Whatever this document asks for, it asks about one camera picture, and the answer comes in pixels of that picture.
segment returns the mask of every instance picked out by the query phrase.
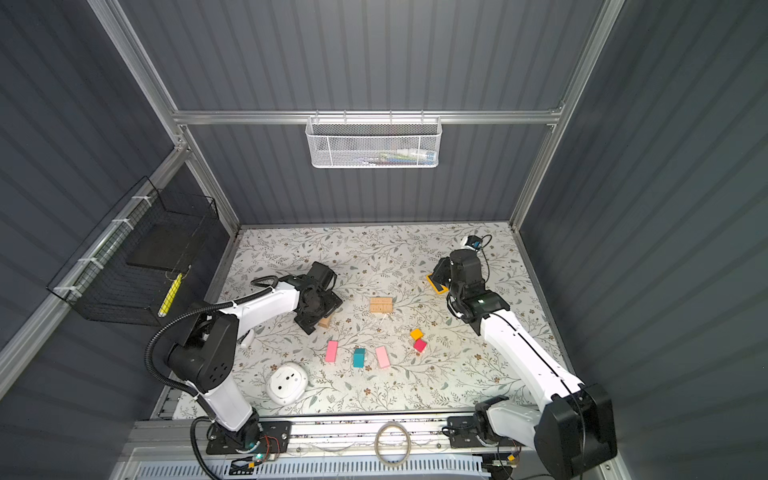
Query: light pink block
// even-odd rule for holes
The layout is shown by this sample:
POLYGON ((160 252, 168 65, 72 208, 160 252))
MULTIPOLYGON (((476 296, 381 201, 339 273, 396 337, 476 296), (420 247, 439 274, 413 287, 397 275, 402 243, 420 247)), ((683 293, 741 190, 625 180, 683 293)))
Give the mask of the light pink block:
POLYGON ((328 340, 328 349, 326 350, 326 362, 334 363, 336 361, 336 351, 339 349, 339 342, 328 340))
POLYGON ((386 347, 376 347, 376 358, 379 359, 379 368, 385 369, 389 366, 389 355, 386 354, 386 347))
POLYGON ((417 349, 419 352, 423 352, 426 347, 427 342, 422 339, 416 340, 416 343, 413 344, 413 348, 417 349))

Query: floral tablecloth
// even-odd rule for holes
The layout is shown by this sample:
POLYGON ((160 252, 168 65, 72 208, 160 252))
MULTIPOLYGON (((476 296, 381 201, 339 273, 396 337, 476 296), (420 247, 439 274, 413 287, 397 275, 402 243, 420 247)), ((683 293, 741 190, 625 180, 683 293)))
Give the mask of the floral tablecloth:
MULTIPOLYGON (((233 374, 260 415, 450 409, 507 395, 532 404, 519 376, 501 356, 452 318, 445 295, 437 295, 425 275, 466 235, 490 233, 485 249, 490 264, 488 288, 504 297, 537 341, 562 363, 557 343, 543 318, 525 266, 505 223, 450 223, 389 227, 325 227, 247 230, 230 268, 220 300, 253 292, 250 281, 276 273, 305 273, 313 261, 339 278, 334 291, 344 304, 330 328, 306 335, 293 313, 256 328, 251 347, 238 347, 233 374), (394 313, 369 312, 371 296, 391 296, 394 313), (411 330, 424 332, 423 353, 413 348, 411 330), (338 340, 335 363, 325 362, 328 340, 338 340), (386 346, 388 369, 380 369, 375 348, 386 346), (353 350, 366 349, 366 366, 352 367, 353 350), (310 384, 289 406, 269 400, 264 386, 285 362, 306 369, 310 384)), ((175 419, 203 415, 183 394, 175 419)))

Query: black mounting plate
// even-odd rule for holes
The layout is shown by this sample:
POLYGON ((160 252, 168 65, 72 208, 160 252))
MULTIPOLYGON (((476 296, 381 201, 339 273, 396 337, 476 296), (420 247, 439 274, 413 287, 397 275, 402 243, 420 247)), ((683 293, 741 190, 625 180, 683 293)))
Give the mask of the black mounting plate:
MULTIPOLYGON (((260 422, 261 435, 267 435, 274 437, 280 443, 280 453, 284 453, 288 450, 288 441, 290 440, 290 427, 291 422, 260 422)), ((233 442, 229 437, 221 435, 214 429, 212 434, 215 438, 208 438, 208 446, 205 448, 205 452, 208 455, 240 455, 237 452, 238 445, 233 442)), ((266 442, 262 441, 253 453, 265 453, 266 454, 266 442)), ((270 453, 278 453, 277 445, 273 440, 270 440, 270 453)))
MULTIPOLYGON (((480 442, 477 436, 477 431, 474 429, 467 429, 475 425, 475 417, 472 415, 448 417, 448 426, 456 429, 461 429, 453 435, 449 435, 452 449, 470 449, 473 447, 486 447, 480 442)), ((514 447, 515 444, 512 439, 502 439, 499 443, 499 447, 514 447)))

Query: striped gray wall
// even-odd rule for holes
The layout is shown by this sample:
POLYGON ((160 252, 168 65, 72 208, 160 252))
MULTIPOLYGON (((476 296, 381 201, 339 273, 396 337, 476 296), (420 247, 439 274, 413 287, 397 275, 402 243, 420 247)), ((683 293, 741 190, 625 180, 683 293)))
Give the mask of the striped gray wall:
POLYGON ((600 0, 123 7, 182 110, 558 106, 600 0))
MULTIPOLYGON (((69 254, 173 145, 85 2, 2 0, 0 72, 4 346, 69 254)), ((200 193, 185 167, 168 188, 200 193)), ((185 282, 199 298, 227 241, 219 226, 185 282)), ((0 400, 0 476, 107 478, 161 390, 141 362, 151 334, 67 315, 0 400)))
POLYGON ((765 476, 766 110, 768 3, 628 2, 523 225, 635 478, 765 476))
POLYGON ((449 125, 436 168, 319 169, 302 126, 190 126, 243 224, 508 220, 547 129, 449 125))

